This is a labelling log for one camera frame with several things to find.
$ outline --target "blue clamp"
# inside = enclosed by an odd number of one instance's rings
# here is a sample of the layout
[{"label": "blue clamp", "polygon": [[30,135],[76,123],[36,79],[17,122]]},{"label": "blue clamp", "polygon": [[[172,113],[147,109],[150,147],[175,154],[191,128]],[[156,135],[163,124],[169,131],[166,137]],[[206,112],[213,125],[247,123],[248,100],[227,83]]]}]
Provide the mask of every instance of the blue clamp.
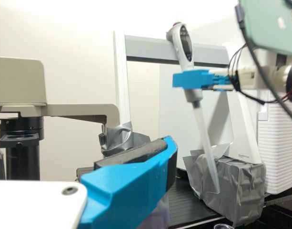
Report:
[{"label": "blue clamp", "polygon": [[231,84],[226,75],[216,75],[207,69],[189,70],[173,74],[173,87],[183,89],[207,89],[214,85]]},{"label": "blue clamp", "polygon": [[175,181],[177,146],[170,136],[163,142],[164,149],[143,162],[104,166],[81,177],[88,200],[79,229],[140,225]]}]

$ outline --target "screw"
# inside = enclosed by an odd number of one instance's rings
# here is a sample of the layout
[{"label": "screw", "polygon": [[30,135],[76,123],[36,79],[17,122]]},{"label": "screw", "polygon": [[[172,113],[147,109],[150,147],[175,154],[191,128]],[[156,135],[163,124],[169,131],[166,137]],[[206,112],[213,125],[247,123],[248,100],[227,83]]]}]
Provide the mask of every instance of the screw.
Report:
[{"label": "screw", "polygon": [[62,191],[62,194],[68,196],[76,193],[77,191],[78,189],[76,187],[67,187]]}]

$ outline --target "black mount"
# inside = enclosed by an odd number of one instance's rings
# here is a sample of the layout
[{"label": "black mount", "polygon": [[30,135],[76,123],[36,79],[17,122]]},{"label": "black mount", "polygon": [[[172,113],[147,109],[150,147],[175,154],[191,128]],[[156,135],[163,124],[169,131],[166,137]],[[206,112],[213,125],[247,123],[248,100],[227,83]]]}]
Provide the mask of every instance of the black mount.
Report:
[{"label": "black mount", "polygon": [[43,117],[0,119],[0,148],[6,148],[6,179],[40,180],[39,141]]}]

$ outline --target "blue robotic arm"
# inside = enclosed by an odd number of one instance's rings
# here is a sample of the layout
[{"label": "blue robotic arm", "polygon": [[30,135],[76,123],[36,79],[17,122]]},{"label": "blue robotic arm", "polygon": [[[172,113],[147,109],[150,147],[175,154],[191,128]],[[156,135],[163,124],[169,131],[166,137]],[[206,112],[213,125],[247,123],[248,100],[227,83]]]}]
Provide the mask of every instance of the blue robotic arm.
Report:
[{"label": "blue robotic arm", "polygon": [[136,228],[174,183],[176,158],[168,136],[95,163],[81,177],[88,200],[79,228]]}]

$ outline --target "green device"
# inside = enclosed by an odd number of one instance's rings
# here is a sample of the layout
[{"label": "green device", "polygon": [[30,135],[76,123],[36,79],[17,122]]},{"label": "green device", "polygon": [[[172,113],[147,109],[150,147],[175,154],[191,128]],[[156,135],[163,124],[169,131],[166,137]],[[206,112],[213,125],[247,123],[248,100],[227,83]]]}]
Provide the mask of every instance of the green device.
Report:
[{"label": "green device", "polygon": [[292,55],[292,0],[239,0],[256,47]]}]

